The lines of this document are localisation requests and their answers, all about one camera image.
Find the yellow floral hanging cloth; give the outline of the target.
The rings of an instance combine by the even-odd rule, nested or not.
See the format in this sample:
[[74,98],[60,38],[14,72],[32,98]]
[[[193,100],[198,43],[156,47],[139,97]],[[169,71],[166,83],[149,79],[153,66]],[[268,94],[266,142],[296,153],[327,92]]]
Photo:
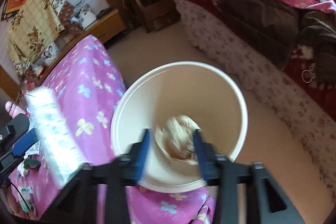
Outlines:
[[53,1],[27,0],[10,23],[6,45],[19,76],[64,30]]

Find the white round trash bin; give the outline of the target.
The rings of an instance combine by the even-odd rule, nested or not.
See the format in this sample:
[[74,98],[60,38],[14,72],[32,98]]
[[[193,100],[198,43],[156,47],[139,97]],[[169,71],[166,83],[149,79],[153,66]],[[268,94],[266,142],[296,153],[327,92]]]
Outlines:
[[[179,115],[200,127],[202,141],[215,149],[213,159],[189,164],[163,153],[154,132]],[[135,184],[161,193],[182,193],[219,185],[219,160],[235,161],[247,129],[246,102],[234,80],[211,65],[181,61],[151,70],[125,92],[113,115],[110,139],[114,154],[120,156],[148,134],[145,164]]]

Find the floral covered sofa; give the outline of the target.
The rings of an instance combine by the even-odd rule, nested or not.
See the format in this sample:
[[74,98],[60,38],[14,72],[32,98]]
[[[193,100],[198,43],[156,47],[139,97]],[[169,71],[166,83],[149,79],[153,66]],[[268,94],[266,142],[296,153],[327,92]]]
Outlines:
[[174,1],[190,43],[275,109],[335,193],[335,87],[303,82],[310,61],[298,56],[283,71],[276,68],[224,23],[214,0]]

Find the black object on cabinet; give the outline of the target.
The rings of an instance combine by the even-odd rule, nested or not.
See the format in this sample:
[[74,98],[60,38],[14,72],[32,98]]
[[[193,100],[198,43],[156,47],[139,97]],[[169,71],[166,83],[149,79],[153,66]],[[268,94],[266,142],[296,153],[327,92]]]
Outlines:
[[97,14],[97,18],[102,18],[103,16],[105,16],[106,14],[110,13],[112,9],[110,7],[101,10],[98,14]]

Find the white bag on cabinet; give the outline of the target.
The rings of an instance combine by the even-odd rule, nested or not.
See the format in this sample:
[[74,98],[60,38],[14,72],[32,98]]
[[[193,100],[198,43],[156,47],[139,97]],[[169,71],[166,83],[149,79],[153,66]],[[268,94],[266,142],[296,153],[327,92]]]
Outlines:
[[78,19],[83,29],[89,27],[97,19],[96,14],[89,5],[81,6],[76,11],[75,17]]

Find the dark brown clothing pile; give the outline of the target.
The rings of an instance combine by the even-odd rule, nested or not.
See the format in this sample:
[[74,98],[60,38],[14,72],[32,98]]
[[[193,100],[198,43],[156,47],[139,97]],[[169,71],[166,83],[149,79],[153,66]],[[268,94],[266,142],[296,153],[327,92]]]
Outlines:
[[335,83],[335,16],[296,9],[278,0],[217,0],[224,23],[284,69],[295,46],[313,53],[318,80]]

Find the white printed snack bag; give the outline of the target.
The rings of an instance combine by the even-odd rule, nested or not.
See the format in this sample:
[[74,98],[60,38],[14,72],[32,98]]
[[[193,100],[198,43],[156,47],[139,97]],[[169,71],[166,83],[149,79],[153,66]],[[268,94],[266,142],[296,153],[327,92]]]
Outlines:
[[39,87],[25,95],[45,162],[59,189],[87,162],[58,106],[53,90]]

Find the pink floral tablecloth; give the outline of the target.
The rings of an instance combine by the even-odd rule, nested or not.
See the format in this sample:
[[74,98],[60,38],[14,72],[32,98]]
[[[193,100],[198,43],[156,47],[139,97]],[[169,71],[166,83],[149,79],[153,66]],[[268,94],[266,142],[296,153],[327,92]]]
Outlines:
[[[55,93],[63,119],[86,159],[114,159],[113,114],[126,91],[121,72],[102,42],[83,38],[54,67],[43,85]],[[137,186],[126,190],[132,223],[211,223],[215,202],[206,188],[164,194]]]

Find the green crumpled trash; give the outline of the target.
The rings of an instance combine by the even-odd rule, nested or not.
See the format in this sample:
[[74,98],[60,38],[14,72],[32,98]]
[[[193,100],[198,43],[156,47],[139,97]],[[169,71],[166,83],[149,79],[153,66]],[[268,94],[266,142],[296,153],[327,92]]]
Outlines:
[[41,150],[41,142],[33,144],[24,154],[23,162],[18,165],[18,173],[20,177],[24,177],[30,170],[38,170],[41,166],[39,160]]

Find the wooden sideboard cabinet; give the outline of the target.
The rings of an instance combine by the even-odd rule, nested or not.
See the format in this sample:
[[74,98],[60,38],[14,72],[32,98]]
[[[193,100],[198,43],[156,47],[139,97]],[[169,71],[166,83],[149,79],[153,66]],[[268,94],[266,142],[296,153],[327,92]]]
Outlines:
[[110,13],[96,20],[84,31],[79,28],[76,22],[71,22],[73,19],[71,9],[63,7],[60,9],[60,12],[56,11],[56,13],[59,16],[61,23],[64,25],[64,30],[66,27],[71,27],[75,32],[75,37],[61,50],[60,55],[54,61],[55,64],[57,64],[74,46],[76,46],[80,40],[88,35],[93,35],[95,38],[100,40],[100,42],[104,43],[126,29],[126,26],[117,9],[113,9]]

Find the framed couple photo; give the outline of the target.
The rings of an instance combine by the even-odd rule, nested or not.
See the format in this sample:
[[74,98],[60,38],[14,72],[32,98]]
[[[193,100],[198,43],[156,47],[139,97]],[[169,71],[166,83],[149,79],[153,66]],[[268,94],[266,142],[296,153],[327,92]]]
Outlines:
[[41,58],[45,66],[50,66],[59,56],[60,49],[58,46],[52,42],[46,49],[42,52]]

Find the pink thermos bottle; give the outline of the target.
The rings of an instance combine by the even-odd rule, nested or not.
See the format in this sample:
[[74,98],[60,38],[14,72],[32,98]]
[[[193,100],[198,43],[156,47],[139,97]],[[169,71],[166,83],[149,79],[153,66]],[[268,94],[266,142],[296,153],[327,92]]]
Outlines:
[[5,103],[5,110],[11,118],[15,118],[19,114],[26,114],[25,110],[21,109],[18,105],[11,101],[7,101]]

